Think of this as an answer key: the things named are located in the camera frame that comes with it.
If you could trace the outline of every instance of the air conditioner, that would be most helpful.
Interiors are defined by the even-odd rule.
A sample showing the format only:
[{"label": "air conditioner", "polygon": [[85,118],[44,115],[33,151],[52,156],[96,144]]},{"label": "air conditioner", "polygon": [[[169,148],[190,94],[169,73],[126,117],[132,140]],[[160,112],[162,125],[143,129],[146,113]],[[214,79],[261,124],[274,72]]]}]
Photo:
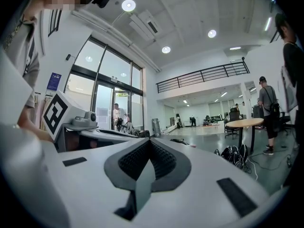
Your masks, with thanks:
[{"label": "air conditioner", "polygon": [[130,26],[146,41],[153,40],[162,33],[162,29],[148,10],[138,16],[133,14],[130,18]]}]

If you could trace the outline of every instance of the black sneaker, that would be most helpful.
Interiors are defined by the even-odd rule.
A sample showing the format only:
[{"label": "black sneaker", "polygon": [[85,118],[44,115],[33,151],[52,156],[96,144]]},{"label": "black sneaker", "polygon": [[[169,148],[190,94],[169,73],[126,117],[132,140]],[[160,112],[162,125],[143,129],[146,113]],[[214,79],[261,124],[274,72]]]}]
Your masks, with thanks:
[{"label": "black sneaker", "polygon": [[271,150],[271,149],[264,150],[264,151],[263,151],[263,154],[274,155],[274,151]]}]

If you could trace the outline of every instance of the ceiling lamp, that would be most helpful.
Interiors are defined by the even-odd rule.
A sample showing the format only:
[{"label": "ceiling lamp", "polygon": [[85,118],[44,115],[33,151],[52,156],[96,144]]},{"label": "ceiling lamp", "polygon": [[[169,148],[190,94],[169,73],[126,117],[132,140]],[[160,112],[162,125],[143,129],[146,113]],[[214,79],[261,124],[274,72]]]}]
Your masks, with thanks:
[{"label": "ceiling lamp", "polygon": [[268,18],[268,20],[267,20],[267,24],[266,24],[266,27],[265,27],[265,31],[267,31],[268,30],[268,28],[269,28],[269,25],[270,25],[270,22],[271,22],[271,17],[269,17]]},{"label": "ceiling lamp", "polygon": [[89,63],[93,61],[93,59],[91,57],[85,57],[85,60]]},{"label": "ceiling lamp", "polygon": [[208,32],[208,36],[210,37],[210,38],[213,38],[213,37],[215,37],[217,35],[217,32],[215,31],[215,30],[211,30],[211,31],[209,31]]},{"label": "ceiling lamp", "polygon": [[131,12],[136,7],[136,4],[133,0],[125,0],[122,3],[122,8],[126,12]]},{"label": "ceiling lamp", "polygon": [[163,53],[167,54],[167,53],[171,52],[171,48],[170,47],[163,47],[161,51]]},{"label": "ceiling lamp", "polygon": [[232,47],[232,48],[230,48],[230,50],[239,50],[239,49],[241,49],[241,47]]}]

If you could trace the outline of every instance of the doorway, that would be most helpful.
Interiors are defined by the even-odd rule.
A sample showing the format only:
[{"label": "doorway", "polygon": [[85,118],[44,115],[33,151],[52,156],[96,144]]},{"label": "doorway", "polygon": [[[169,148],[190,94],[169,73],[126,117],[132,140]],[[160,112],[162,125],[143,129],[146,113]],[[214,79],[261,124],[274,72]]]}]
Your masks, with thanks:
[{"label": "doorway", "polygon": [[[123,109],[130,117],[130,91],[97,81],[92,110],[96,112],[98,127],[114,130],[113,110],[115,103],[118,103],[119,108]],[[127,117],[124,116],[123,120],[126,123]]]}]

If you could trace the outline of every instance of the black shorts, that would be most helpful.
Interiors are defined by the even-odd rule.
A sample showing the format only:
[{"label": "black shorts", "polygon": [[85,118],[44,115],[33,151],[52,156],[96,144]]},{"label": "black shorts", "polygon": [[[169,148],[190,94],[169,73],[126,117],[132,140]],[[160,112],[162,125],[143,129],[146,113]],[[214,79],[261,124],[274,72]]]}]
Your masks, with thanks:
[{"label": "black shorts", "polygon": [[268,139],[277,137],[277,132],[274,131],[274,120],[271,116],[264,116],[264,127],[267,129]]}]

